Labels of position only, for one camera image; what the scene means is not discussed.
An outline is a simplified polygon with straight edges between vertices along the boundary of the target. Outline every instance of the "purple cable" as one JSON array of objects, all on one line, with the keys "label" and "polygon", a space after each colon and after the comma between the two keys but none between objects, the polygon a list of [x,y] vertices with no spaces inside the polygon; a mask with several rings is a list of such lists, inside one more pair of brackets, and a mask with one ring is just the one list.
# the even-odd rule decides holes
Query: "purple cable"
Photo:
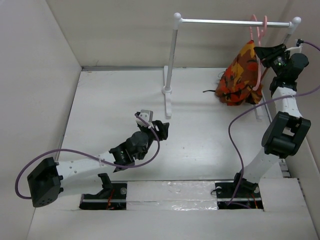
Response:
[{"label": "purple cable", "polygon": [[[112,162],[108,162],[108,161],[105,161],[105,160],[101,160],[102,163],[104,164],[107,164],[107,165],[111,165],[111,166],[114,166],[114,167],[118,167],[118,168],[122,168],[122,169],[134,169],[134,168],[139,168],[139,167],[142,167],[144,165],[147,165],[148,163],[150,163],[152,160],[154,160],[156,158],[156,156],[158,155],[159,151],[160,151],[160,140],[159,140],[159,137],[158,135],[156,134],[155,130],[150,126],[150,124],[148,122],[146,122],[145,120],[143,120],[141,117],[139,117],[137,114],[134,115],[137,119],[139,119],[141,122],[143,122],[147,128],[149,128],[151,130],[151,132],[153,133],[153,135],[155,136],[155,139],[158,143],[158,148],[155,152],[155,154],[153,155],[152,158],[150,158],[150,160],[144,162],[144,163],[141,163],[139,165],[134,165],[134,166],[123,166],[123,165],[119,165],[119,164],[114,164]],[[89,159],[93,159],[93,160],[96,160],[96,161],[100,161],[100,159],[98,157],[95,157],[95,156],[92,156],[90,154],[87,154],[87,153],[84,153],[84,152],[81,152],[81,151],[77,151],[77,150],[72,150],[72,149],[66,149],[66,148],[61,148],[61,149],[53,149],[53,150],[50,150],[50,151],[47,151],[39,156],[37,156],[36,158],[34,158],[33,160],[31,160],[27,165],[25,165],[22,170],[19,172],[18,176],[16,177],[16,180],[15,180],[15,184],[14,184],[14,190],[15,190],[15,194],[19,197],[19,198],[22,198],[22,199],[31,199],[30,196],[23,196],[20,192],[19,192],[19,181],[20,181],[20,178],[22,176],[22,174],[27,170],[28,167],[30,167],[34,162],[36,162],[37,160],[43,158],[44,156],[48,155],[48,154],[52,154],[52,153],[56,153],[56,152],[69,152],[69,153],[74,153],[74,154],[79,154],[79,155],[83,155]]]},{"label": "purple cable", "polygon": [[230,205],[230,204],[239,205],[239,206],[244,207],[244,208],[246,208],[246,209],[252,209],[251,207],[249,207],[249,206],[247,206],[247,205],[244,205],[244,204],[242,204],[242,203],[235,202],[235,201],[229,203],[228,205]]},{"label": "purple cable", "polygon": [[[308,42],[308,41],[304,41],[304,43],[305,43],[305,44],[308,44],[308,45],[310,45],[310,46],[312,46],[312,47],[314,47],[314,48],[316,48],[317,50],[320,51],[320,47],[314,45],[313,43]],[[309,95],[309,94],[313,94],[314,92],[318,91],[319,89],[320,89],[320,85],[317,86],[315,89],[310,90],[310,91],[307,91],[307,92],[304,92],[304,93],[298,93],[298,94],[295,94],[295,95],[279,96],[279,97],[276,97],[276,98],[271,99],[271,100],[269,100],[269,101],[265,101],[265,102],[263,102],[263,103],[260,103],[260,104],[258,104],[258,105],[255,105],[255,106],[253,106],[252,108],[244,111],[244,112],[241,113],[239,116],[236,116],[235,119],[233,119],[233,120],[230,122],[229,127],[228,127],[228,134],[229,134],[229,138],[230,138],[230,140],[231,140],[231,142],[232,142],[232,145],[234,146],[234,148],[235,148],[235,150],[236,150],[236,152],[237,152],[237,154],[238,154],[238,156],[239,156],[239,158],[240,158],[240,161],[241,161],[241,174],[240,174],[240,179],[239,179],[239,181],[238,181],[238,183],[237,183],[237,185],[236,185],[236,187],[235,187],[235,189],[234,189],[234,192],[233,192],[233,194],[232,194],[232,197],[231,197],[230,201],[227,203],[227,205],[230,205],[230,204],[232,203],[233,199],[235,198],[235,196],[236,196],[236,194],[237,194],[237,191],[238,191],[238,189],[239,189],[241,180],[242,180],[242,178],[244,177],[244,168],[245,168],[245,166],[244,166],[244,160],[243,160],[243,158],[242,158],[242,156],[241,156],[241,154],[240,154],[240,152],[239,152],[239,149],[237,148],[237,146],[236,146],[236,144],[235,144],[235,142],[234,142],[234,140],[233,140],[233,138],[232,138],[232,136],[231,136],[231,126],[232,126],[232,124],[233,124],[236,120],[238,120],[238,119],[241,118],[242,116],[246,115],[247,113],[251,112],[252,110],[255,110],[256,108],[259,108],[259,107],[264,106],[264,105],[266,105],[266,104],[273,103],[273,102],[275,102],[275,101],[277,101],[277,100],[281,100],[281,99],[287,99],[287,98],[293,98],[293,97],[297,98],[297,97],[303,97],[303,96],[306,96],[306,95]]]}]

